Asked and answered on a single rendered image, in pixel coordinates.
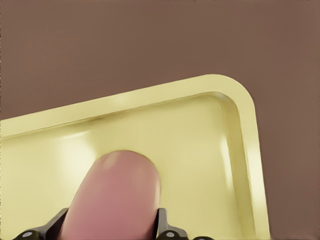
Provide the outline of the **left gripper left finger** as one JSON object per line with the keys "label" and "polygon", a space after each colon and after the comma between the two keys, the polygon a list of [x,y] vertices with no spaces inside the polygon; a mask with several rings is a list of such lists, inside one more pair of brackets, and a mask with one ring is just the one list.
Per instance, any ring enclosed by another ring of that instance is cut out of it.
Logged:
{"label": "left gripper left finger", "polygon": [[58,240],[68,210],[63,208],[46,224],[23,231],[15,240]]}

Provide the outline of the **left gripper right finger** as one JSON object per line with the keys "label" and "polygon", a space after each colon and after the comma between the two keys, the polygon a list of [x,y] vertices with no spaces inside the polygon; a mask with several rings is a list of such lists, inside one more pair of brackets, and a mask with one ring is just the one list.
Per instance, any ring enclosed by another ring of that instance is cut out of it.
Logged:
{"label": "left gripper right finger", "polygon": [[155,240],[187,240],[185,230],[169,224],[168,213],[165,208],[158,209]]}

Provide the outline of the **pink sausage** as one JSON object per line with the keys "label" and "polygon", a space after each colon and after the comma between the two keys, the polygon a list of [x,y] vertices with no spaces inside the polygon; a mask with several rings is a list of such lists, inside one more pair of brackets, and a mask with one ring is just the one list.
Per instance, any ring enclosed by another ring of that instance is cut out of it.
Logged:
{"label": "pink sausage", "polygon": [[59,240],[152,240],[160,207],[160,176],[133,151],[96,160],[78,188]]}

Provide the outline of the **pale yellow tray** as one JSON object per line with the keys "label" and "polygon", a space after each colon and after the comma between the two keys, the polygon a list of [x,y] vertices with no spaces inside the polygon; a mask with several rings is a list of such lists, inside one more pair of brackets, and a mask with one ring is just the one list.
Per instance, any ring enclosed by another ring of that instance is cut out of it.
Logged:
{"label": "pale yellow tray", "polygon": [[100,156],[156,166],[161,206],[190,238],[270,240],[256,113],[234,79],[207,74],[0,123],[0,237],[68,207]]}

